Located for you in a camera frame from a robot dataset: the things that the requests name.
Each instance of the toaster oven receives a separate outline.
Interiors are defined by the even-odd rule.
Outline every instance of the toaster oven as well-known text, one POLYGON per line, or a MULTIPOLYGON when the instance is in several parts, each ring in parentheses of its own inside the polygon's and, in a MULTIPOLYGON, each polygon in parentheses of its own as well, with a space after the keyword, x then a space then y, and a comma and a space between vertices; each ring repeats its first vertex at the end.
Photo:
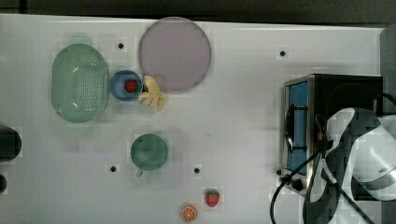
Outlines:
MULTIPOLYGON (((327 120, 347 107, 373 109, 374 98, 382 90, 382 77, 314 74, 286 82, 281 169, 278 174, 290 174, 313 155, 319 135, 319 128, 315 125, 316 115, 327 120)), ((318 158, 315 158, 293 177, 301 184, 286 186, 305 196, 317 162, 318 158)))

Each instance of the green mug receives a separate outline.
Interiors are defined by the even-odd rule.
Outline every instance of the green mug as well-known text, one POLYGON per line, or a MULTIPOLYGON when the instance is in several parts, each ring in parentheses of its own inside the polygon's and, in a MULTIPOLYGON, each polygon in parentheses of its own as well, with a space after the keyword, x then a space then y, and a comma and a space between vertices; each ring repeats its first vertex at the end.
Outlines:
POLYGON ((152 133, 144 134, 134 140, 131 147, 131 158, 139 168, 137 177, 143 171, 153 171, 160 168, 168 157, 168 147, 160 136, 152 133))

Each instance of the white table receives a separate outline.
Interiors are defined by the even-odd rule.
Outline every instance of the white table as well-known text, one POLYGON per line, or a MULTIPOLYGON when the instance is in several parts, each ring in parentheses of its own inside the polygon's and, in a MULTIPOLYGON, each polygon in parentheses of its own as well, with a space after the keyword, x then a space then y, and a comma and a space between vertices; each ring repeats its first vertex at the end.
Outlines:
MULTIPOLYGON (((162 112, 110 96, 87 124, 56 115, 51 67, 73 36, 92 39, 111 75, 139 73, 137 46, 153 22, 0 15, 0 120, 23 145, 15 161, 0 164, 8 180, 0 223, 179 223, 183 203, 198 208, 195 223, 270 223, 283 82, 313 73, 379 76, 382 29, 197 22, 213 49, 208 77, 192 91, 165 94, 162 112), (138 178, 128 150, 150 132, 163 134, 171 155, 138 178), (112 164, 118 172, 108 171, 112 164), (221 193, 217 209, 205 205, 207 187, 221 193)), ((282 192, 277 222, 302 223, 303 198, 282 192)), ((379 221, 375 207, 367 213, 379 221)))

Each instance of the green colander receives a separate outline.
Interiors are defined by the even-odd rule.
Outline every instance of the green colander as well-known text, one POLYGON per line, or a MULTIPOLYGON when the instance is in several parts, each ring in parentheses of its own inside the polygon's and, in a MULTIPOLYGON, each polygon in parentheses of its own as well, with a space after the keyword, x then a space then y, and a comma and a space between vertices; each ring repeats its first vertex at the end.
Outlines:
POLYGON ((53 62, 52 106, 69 122, 92 120, 105 108, 108 83, 108 67, 102 55, 89 45, 71 45, 53 62))

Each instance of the red strawberry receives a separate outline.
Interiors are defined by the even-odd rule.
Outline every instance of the red strawberry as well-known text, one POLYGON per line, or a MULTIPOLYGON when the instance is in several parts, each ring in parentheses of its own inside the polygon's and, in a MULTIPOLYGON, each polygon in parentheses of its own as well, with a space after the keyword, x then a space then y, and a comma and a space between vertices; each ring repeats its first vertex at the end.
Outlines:
POLYGON ((135 80, 128 80, 125 82, 125 90, 128 92, 133 92, 136 86, 137 82, 135 80))
POLYGON ((220 194, 215 189, 212 189, 206 193, 205 198, 207 205, 214 207, 219 202, 220 194))

